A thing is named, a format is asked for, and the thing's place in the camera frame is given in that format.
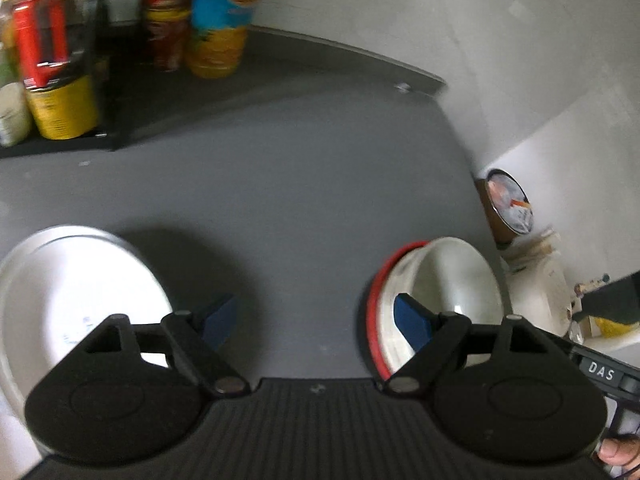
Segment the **right hand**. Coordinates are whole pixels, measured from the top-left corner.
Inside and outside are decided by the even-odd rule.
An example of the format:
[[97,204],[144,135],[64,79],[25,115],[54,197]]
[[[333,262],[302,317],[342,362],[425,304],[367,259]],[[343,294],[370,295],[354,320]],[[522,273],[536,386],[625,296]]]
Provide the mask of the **right hand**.
[[638,437],[606,438],[602,441],[598,457],[603,463],[631,470],[639,465],[640,442]]

